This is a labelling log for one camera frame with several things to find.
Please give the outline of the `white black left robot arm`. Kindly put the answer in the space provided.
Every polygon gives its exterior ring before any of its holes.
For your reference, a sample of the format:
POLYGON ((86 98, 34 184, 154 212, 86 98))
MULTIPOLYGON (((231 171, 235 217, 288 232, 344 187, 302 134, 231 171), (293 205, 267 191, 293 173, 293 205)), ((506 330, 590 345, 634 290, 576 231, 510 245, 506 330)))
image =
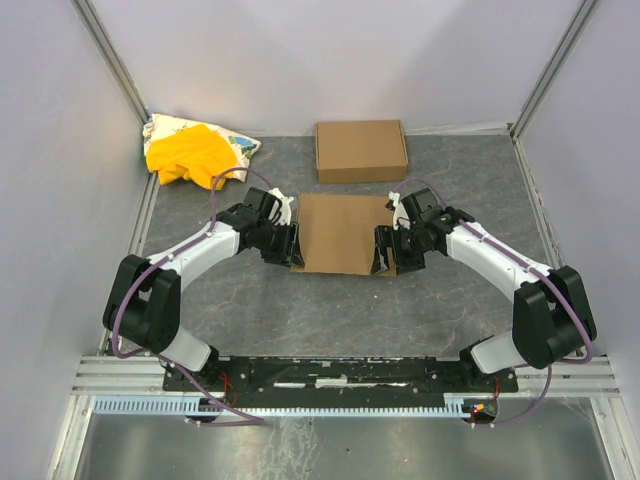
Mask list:
POLYGON ((176 246, 149 257, 125 257, 103 314, 112 339, 122 337, 191 372, 215 363, 217 350, 181 325, 182 294, 199 276, 246 249, 258 250, 266 263, 302 267, 293 202, 277 188, 252 187, 243 202, 217 213, 176 246))

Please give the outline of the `yellow cloth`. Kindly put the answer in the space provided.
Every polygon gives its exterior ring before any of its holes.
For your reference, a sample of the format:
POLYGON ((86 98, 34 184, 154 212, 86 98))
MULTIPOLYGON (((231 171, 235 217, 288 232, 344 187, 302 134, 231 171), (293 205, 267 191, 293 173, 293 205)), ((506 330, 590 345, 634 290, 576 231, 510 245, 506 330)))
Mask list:
POLYGON ((237 164, 238 156, 231 145, 204 125, 156 140, 146 154, 146 165, 157 174, 161 185, 182 179, 211 190, 214 181, 237 164))

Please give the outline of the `right aluminium floor rail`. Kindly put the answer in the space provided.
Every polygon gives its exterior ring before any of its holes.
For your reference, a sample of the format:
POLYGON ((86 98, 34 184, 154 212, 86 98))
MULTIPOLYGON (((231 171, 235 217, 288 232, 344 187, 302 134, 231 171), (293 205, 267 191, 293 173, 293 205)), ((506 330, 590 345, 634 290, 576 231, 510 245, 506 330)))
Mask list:
MULTIPOLYGON (((552 223, 544 207, 541 193, 536 185, 533 171, 526 157, 519 137, 512 138, 518 164, 526 183, 529 200, 534 209, 538 231, 541 235, 545 254, 552 266, 558 267, 563 259, 553 231, 552 223)), ((616 383, 610 365, 606 364, 608 374, 598 378, 584 378, 585 391, 568 390, 564 384, 569 378, 558 377, 552 384, 549 394, 559 394, 558 399, 565 407, 570 407, 571 399, 588 399, 590 402, 587 420, 595 428, 600 438, 606 465, 611 470, 612 479, 638 479, 638 446, 630 430, 629 418, 617 388, 604 387, 604 380, 616 383)))

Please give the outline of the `aluminium frame post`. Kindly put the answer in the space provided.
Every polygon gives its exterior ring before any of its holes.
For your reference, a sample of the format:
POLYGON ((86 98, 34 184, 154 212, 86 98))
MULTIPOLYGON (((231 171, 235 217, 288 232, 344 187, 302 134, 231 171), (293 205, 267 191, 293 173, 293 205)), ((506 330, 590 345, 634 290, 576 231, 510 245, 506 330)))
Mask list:
POLYGON ((539 110, 582 33, 587 28, 599 4, 600 1, 598 0, 583 0, 579 2, 578 8, 571 17, 552 55, 546 62, 516 121, 509 129, 511 139, 514 142, 518 141, 528 129, 533 117, 539 110))
POLYGON ((70 0, 70 4, 90 35, 125 100, 129 103, 140 122, 142 124, 147 123, 151 116, 149 108, 135 85, 123 59, 117 52, 95 5, 89 0, 70 0))

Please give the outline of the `folded brown cardboard box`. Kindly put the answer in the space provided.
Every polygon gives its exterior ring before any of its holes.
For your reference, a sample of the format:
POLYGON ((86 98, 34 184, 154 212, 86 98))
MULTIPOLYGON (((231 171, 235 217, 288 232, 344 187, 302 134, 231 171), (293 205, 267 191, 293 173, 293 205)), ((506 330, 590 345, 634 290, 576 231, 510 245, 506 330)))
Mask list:
POLYGON ((408 154, 400 120, 318 122, 316 171, 320 184, 401 181, 408 154))

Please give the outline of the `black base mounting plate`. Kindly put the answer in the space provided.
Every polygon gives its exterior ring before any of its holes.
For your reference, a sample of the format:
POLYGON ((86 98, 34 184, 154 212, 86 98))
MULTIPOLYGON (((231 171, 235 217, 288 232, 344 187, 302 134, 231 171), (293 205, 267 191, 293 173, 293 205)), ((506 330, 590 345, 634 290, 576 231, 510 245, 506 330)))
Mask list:
POLYGON ((382 389, 479 397, 516 393, 512 369, 484 374, 469 360, 435 357, 295 358, 230 356, 209 362, 193 375, 209 392, 237 398, 262 392, 298 389, 382 389))

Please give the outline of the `white patterned cloth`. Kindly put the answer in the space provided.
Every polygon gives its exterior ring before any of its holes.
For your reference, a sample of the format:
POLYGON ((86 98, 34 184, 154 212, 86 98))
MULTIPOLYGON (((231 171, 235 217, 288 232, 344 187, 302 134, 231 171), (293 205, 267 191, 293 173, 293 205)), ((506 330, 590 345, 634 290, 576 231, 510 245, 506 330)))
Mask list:
POLYGON ((220 134, 232 147, 238 156, 238 164, 223 172, 223 177, 228 179, 238 179, 243 181, 246 178, 246 172, 243 170, 248 167, 251 157, 259 150, 261 142, 240 133, 228 130, 224 127, 199 122, 180 117, 174 117, 164 114, 154 114, 151 120, 147 122, 142 129, 143 135, 143 154, 146 160, 146 154, 151 144, 170 135, 177 133, 188 127, 204 125, 210 130, 220 134))

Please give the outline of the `right aluminium frame post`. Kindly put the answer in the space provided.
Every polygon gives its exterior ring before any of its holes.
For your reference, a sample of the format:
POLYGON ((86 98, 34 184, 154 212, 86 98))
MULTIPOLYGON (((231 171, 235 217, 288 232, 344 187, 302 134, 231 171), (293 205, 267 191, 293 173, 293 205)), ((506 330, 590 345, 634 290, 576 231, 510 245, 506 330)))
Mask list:
POLYGON ((509 129, 511 139, 514 142, 518 141, 528 129, 533 117, 539 110, 582 33, 587 28, 599 4, 600 1, 598 0, 583 0, 579 2, 578 8, 571 17, 552 55, 546 62, 516 121, 509 129))

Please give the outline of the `brown cardboard box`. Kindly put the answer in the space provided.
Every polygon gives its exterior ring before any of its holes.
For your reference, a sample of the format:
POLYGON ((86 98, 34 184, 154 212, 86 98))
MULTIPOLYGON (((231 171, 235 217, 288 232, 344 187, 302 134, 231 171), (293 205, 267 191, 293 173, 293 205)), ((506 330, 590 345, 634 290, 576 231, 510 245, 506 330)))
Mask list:
POLYGON ((293 273, 368 276, 373 265, 375 228, 389 226, 386 196, 303 193, 297 220, 304 260, 293 273))
POLYGON ((320 184, 401 181, 408 154, 400 120, 318 122, 316 171, 320 184))

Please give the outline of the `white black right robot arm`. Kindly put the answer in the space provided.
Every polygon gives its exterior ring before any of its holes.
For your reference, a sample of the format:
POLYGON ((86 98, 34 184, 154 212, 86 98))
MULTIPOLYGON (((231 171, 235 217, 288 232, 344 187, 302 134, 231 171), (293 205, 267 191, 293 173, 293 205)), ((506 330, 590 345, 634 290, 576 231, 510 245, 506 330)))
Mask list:
POLYGON ((597 337, 580 274, 569 266, 554 269, 534 261, 491 235, 474 217, 445 206, 429 188, 388 195, 388 225, 374 230, 374 275, 423 270, 437 252, 469 267, 496 287, 512 305, 509 332, 471 346, 472 365, 484 374, 528 365, 544 369, 573 362, 583 350, 594 356, 597 337))

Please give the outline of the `left aluminium frame post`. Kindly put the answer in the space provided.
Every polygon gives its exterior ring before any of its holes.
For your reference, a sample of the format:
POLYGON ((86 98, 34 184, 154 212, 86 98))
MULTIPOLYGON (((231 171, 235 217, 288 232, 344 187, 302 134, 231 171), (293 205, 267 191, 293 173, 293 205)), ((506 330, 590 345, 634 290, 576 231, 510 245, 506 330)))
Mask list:
POLYGON ((151 116, 149 108, 135 85, 123 59, 117 52, 95 5, 89 0, 70 0, 70 4, 90 35, 125 100, 129 103, 140 122, 142 124, 147 123, 151 116))

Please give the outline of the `aluminium front rail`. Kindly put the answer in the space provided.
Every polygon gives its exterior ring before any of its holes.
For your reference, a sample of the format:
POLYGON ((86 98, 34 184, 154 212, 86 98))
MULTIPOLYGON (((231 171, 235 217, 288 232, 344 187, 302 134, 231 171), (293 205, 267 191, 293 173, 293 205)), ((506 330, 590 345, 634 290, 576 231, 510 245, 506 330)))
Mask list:
MULTIPOLYGON (((149 357, 120 360, 107 356, 81 358, 71 387, 73 395, 165 395, 164 369, 149 357)), ((617 380, 605 357, 587 364, 553 366, 549 398, 619 398, 617 380)))

